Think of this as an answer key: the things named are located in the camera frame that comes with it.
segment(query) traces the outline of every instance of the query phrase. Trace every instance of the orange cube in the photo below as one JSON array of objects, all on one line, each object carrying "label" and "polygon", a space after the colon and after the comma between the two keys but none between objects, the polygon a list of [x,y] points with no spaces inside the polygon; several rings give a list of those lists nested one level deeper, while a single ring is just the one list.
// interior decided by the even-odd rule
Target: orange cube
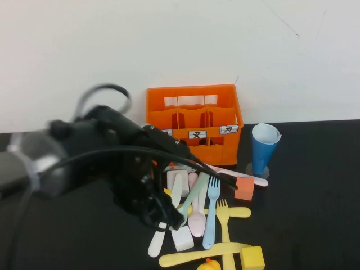
[{"label": "orange cube", "polygon": [[238,190],[235,191],[235,198],[251,201],[254,193],[254,177],[237,177],[236,185]]}]

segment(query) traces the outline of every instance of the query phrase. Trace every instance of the black cable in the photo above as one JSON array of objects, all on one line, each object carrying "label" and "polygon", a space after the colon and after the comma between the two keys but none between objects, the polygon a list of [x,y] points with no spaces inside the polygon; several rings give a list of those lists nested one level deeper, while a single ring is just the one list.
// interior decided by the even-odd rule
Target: black cable
[{"label": "black cable", "polygon": [[165,159],[168,161],[173,161],[173,162],[178,162],[184,165],[187,165],[189,167],[192,167],[194,169],[197,169],[200,172],[204,172],[207,173],[210,176],[219,178],[221,181],[223,181],[224,183],[226,183],[228,186],[230,186],[230,188],[236,190],[237,186],[235,185],[235,183],[233,183],[232,181],[230,181],[229,179],[219,175],[217,172],[215,172],[212,169],[203,167],[203,166],[199,166],[193,162],[191,162],[190,159],[185,159],[183,157],[177,156],[177,155],[173,155],[164,151],[160,151],[160,150],[156,150],[153,148],[148,148],[148,147],[141,147],[141,146],[113,146],[113,147],[106,147],[106,148],[102,148],[102,149],[98,149],[98,150],[93,150],[93,151],[88,151],[76,156],[72,156],[72,157],[68,157],[66,159],[60,160],[58,163],[53,164],[51,167],[49,167],[41,176],[41,179],[46,178],[50,173],[52,173],[55,169],[60,168],[60,167],[64,167],[72,162],[75,162],[77,160],[80,160],[82,158],[87,158],[89,156],[96,156],[96,155],[109,155],[109,154],[114,154],[114,153],[131,153],[131,154],[145,154],[151,157],[155,157],[155,158],[161,158],[161,159]]},{"label": "black cable", "polygon": [[191,160],[195,161],[196,163],[199,163],[201,166],[203,166],[204,168],[208,168],[211,170],[210,166],[208,166],[208,164],[202,162],[200,159],[198,159],[195,155],[191,154]]},{"label": "black cable", "polygon": [[165,211],[164,206],[161,203],[161,201],[159,200],[159,198],[155,197],[155,200],[156,200],[157,205],[160,208],[161,213],[163,214],[164,222],[167,224],[167,226],[169,226],[170,221],[169,221],[168,213]]},{"label": "black cable", "polygon": [[[224,181],[227,185],[230,186],[230,188],[236,190],[236,185],[228,180],[227,178],[222,177],[221,175],[217,174],[214,170],[210,168],[206,168],[207,165],[204,164],[204,166],[199,166],[193,162],[191,162],[190,159],[185,159],[183,157],[179,157],[164,151],[155,150],[148,147],[140,147],[140,146],[116,146],[116,147],[107,147],[102,148],[98,150],[88,151],[76,156],[68,157],[66,159],[60,160],[56,164],[53,164],[50,166],[42,175],[41,179],[44,179],[48,177],[54,170],[60,167],[64,167],[72,162],[75,162],[77,160],[80,160],[82,158],[87,158],[89,156],[95,156],[95,155],[109,155],[114,153],[131,153],[131,154],[146,154],[155,158],[161,158],[169,161],[175,161],[184,165],[187,165],[189,167],[192,167],[194,169],[197,169],[200,172],[207,173],[210,176],[219,178],[221,181]],[[199,162],[199,159],[193,157],[193,161]],[[27,190],[25,191],[19,208],[17,210],[16,216],[15,216],[15,226],[14,226],[14,232],[11,237],[11,242],[8,247],[8,254],[6,258],[6,269],[12,270],[15,269],[15,262],[16,262],[16,250],[17,250],[17,241],[20,236],[20,232],[24,223],[24,219],[26,216],[26,212],[29,208],[30,199],[32,195],[32,189],[29,186]]]},{"label": "black cable", "polygon": [[5,269],[9,269],[9,270],[15,269],[18,240],[21,234],[21,230],[23,228],[26,213],[29,209],[32,193],[33,193],[33,189],[29,185],[25,190],[21,198],[21,201],[19,203],[19,206],[17,208],[14,218],[13,233],[11,234],[10,244],[8,246],[7,255],[6,255]]},{"label": "black cable", "polygon": [[112,89],[112,90],[115,90],[115,91],[118,91],[119,93],[123,94],[126,98],[127,98],[127,101],[125,103],[125,105],[120,108],[118,110],[118,112],[120,113],[126,113],[128,111],[128,109],[130,108],[131,106],[131,99],[130,99],[130,94],[129,92],[122,86],[119,86],[117,84],[102,84],[102,85],[98,85],[98,86],[95,86],[93,88],[90,88],[88,91],[86,91],[82,96],[81,98],[79,99],[79,102],[76,106],[76,109],[75,109],[75,115],[74,115],[74,119],[73,120],[76,120],[77,118],[81,118],[82,117],[82,111],[83,111],[83,107],[84,107],[84,104],[85,102],[96,92],[98,91],[101,91],[101,90],[104,90],[104,89]]}]

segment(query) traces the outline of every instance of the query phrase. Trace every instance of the yellow plastic fork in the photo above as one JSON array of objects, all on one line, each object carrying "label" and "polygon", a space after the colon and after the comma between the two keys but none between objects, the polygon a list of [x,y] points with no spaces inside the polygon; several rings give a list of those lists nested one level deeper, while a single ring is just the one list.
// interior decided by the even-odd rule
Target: yellow plastic fork
[{"label": "yellow plastic fork", "polygon": [[[216,215],[221,223],[221,234],[223,237],[223,243],[230,242],[229,230],[227,222],[230,218],[229,206],[226,200],[218,200],[216,206]],[[236,270],[234,256],[232,254],[223,255],[223,270]]]}]

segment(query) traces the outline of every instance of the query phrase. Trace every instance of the rubber duck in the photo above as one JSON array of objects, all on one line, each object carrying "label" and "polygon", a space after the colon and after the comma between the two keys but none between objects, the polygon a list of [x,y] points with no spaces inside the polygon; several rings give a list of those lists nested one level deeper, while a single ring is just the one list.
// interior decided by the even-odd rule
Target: rubber duck
[{"label": "rubber duck", "polygon": [[206,259],[206,263],[203,263],[197,268],[197,270],[221,270],[220,264],[216,260]]}]

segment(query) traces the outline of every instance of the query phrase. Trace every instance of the plastic fork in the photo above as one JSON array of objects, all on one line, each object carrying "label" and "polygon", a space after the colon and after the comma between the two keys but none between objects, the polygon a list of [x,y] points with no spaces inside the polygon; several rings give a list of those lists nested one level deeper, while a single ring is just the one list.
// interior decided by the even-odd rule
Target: plastic fork
[{"label": "plastic fork", "polygon": [[215,207],[216,200],[220,196],[220,181],[215,177],[211,177],[208,188],[208,197],[210,199],[208,219],[206,220],[206,227],[202,246],[204,249],[210,249],[215,243]]},{"label": "plastic fork", "polygon": [[[223,243],[230,242],[229,229],[227,227],[227,222],[230,218],[229,206],[227,205],[226,200],[218,200],[216,206],[216,215],[221,223],[221,234],[223,237]],[[223,255],[223,269],[225,270],[235,270],[235,261],[232,254]]]}]

